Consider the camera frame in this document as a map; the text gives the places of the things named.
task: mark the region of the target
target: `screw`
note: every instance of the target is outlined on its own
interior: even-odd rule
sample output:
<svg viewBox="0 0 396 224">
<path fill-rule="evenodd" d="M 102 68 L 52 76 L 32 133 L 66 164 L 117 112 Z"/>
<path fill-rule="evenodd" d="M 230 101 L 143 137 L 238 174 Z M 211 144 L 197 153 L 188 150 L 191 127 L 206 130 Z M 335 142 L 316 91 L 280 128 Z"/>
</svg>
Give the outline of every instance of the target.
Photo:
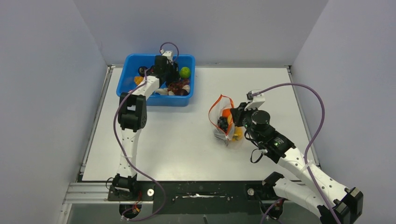
<svg viewBox="0 0 396 224">
<path fill-rule="evenodd" d="M 253 190 L 253 188 L 249 188 L 247 190 L 247 194 L 250 195 L 250 196 L 253 196 L 253 195 L 255 195 L 255 190 Z"/>
<path fill-rule="evenodd" d="M 154 190 L 153 190 L 153 189 L 148 189 L 148 190 L 147 190 L 147 195 L 148 195 L 149 197 L 153 196 L 153 195 L 154 195 Z"/>
</svg>

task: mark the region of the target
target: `orange mesh bag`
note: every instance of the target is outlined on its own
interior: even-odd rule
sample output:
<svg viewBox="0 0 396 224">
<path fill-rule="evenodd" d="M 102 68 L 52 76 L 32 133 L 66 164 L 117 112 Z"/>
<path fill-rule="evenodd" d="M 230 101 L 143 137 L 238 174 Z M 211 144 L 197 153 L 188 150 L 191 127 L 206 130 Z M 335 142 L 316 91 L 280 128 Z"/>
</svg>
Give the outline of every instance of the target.
<svg viewBox="0 0 396 224">
<path fill-rule="evenodd" d="M 208 112 L 210 123 L 213 125 L 213 134 L 216 138 L 223 140 L 228 146 L 231 141 L 238 141 L 243 137 L 241 127 L 235 127 L 230 109 L 234 108 L 233 100 L 220 95 Z"/>
</svg>

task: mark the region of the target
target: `blue plastic bin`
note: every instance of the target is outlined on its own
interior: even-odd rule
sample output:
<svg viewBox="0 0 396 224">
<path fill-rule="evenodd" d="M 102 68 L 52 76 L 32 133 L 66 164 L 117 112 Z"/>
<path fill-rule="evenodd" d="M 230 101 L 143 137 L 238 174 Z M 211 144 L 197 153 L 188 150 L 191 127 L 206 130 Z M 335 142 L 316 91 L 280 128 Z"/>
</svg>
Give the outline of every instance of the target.
<svg viewBox="0 0 396 224">
<path fill-rule="evenodd" d="M 156 54 L 131 54 L 125 59 L 124 68 L 117 86 L 117 95 L 128 92 L 136 87 L 134 77 L 139 76 L 138 68 L 146 66 L 150 68 L 154 65 Z M 164 96 L 153 94 L 147 99 L 148 106 L 187 106 L 191 96 L 194 93 L 195 77 L 195 58 L 192 55 L 179 55 L 176 61 L 179 64 L 179 70 L 182 67 L 188 67 L 191 70 L 190 76 L 190 93 L 187 96 Z"/>
</svg>

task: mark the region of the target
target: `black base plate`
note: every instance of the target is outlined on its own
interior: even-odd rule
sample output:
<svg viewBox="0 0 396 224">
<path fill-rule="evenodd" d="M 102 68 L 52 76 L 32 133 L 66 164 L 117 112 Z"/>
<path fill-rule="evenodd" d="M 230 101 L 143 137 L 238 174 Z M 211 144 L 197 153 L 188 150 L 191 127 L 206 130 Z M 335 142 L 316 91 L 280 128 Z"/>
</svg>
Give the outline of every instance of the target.
<svg viewBox="0 0 396 224">
<path fill-rule="evenodd" d="M 250 215 L 261 214 L 259 202 L 254 196 L 248 195 L 253 188 L 262 200 L 276 200 L 270 192 L 262 191 L 261 181 L 179 181 L 160 182 L 166 192 L 166 199 L 159 187 L 154 188 L 153 182 L 138 182 L 142 191 L 142 201 L 152 201 L 147 196 L 148 189 L 154 189 L 153 211 L 157 210 L 165 200 L 164 208 L 158 214 L 227 214 L 244 212 Z M 135 201 L 136 196 L 119 192 L 115 195 L 111 186 L 109 201 Z"/>
<path fill-rule="evenodd" d="M 137 182 L 138 189 L 141 192 L 141 201 L 153 201 L 154 196 L 148 196 L 147 191 L 149 189 L 154 190 L 156 193 L 156 185 L 152 182 Z M 138 194 L 133 194 L 131 192 L 116 190 L 113 185 L 110 186 L 109 195 L 107 197 L 108 201 L 137 201 L 139 198 Z"/>
</svg>

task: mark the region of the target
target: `white tabletop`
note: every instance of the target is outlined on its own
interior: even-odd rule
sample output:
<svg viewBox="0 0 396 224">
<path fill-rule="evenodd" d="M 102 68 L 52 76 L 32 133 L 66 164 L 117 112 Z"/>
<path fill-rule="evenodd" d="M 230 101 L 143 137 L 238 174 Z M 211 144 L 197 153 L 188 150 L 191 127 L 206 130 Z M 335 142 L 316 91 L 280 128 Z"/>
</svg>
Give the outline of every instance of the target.
<svg viewBox="0 0 396 224">
<path fill-rule="evenodd" d="M 118 107 L 116 95 L 122 68 L 113 70 L 98 120 L 83 181 L 105 181 L 114 177 L 120 159 L 112 123 Z M 250 90 L 290 82 L 286 69 L 196 68 L 195 90 L 186 107 L 148 107 L 148 121 L 139 138 L 137 167 L 159 181 L 248 181 L 263 180 L 280 172 L 297 178 L 267 157 L 249 161 L 255 147 L 243 140 L 239 147 L 227 148 L 216 140 L 208 120 L 208 110 L 220 94 L 233 99 L 235 106 L 246 102 Z M 271 125 L 303 152 L 308 144 L 304 123 L 291 86 L 265 93 L 260 107 L 271 115 Z M 148 180 L 138 175 L 138 180 Z"/>
</svg>

